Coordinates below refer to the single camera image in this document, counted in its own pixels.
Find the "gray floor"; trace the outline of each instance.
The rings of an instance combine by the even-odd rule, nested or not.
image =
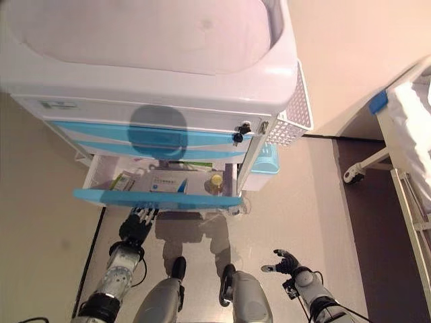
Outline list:
[[[320,270],[326,286],[346,306],[366,314],[366,302],[343,184],[328,140],[301,139],[279,149],[281,171],[260,192],[248,192],[248,214],[214,212],[162,214],[145,241],[148,276],[124,300],[117,322],[131,322],[148,291],[170,271],[172,260],[188,261],[185,305],[179,322],[231,322],[232,307],[218,305],[218,275],[228,262],[256,276],[271,304],[274,322],[305,322],[297,301],[281,288],[285,277],[264,274],[263,264],[278,261],[285,248],[303,264]],[[82,300],[95,288],[117,241],[128,209],[108,208]],[[137,270],[136,281],[142,274]]]

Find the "white cart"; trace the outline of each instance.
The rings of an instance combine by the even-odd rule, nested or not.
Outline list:
[[[235,207],[263,144],[312,128],[287,1],[13,0],[0,21],[1,85],[90,167],[78,198]],[[186,190],[152,190],[179,170]]]

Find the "sticker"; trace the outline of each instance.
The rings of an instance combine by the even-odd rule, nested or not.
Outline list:
[[[187,178],[185,175],[164,174],[154,175],[151,192],[185,193]]]
[[[68,110],[68,109],[77,107],[75,103],[67,102],[67,101],[39,101],[39,102],[46,109],[58,108],[62,110]]]

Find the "black knob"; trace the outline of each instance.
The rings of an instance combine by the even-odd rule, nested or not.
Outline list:
[[[240,132],[241,135],[245,135],[246,133],[251,132],[250,124],[244,123],[241,127],[238,128],[238,131]]]
[[[244,140],[244,136],[242,135],[242,133],[236,133],[234,135],[234,141],[236,143],[242,143],[243,140]]]

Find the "white basket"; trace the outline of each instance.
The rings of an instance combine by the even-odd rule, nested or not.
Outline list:
[[[278,114],[277,122],[268,135],[268,143],[289,145],[313,129],[310,101],[301,62],[298,61],[298,80],[287,108]]]

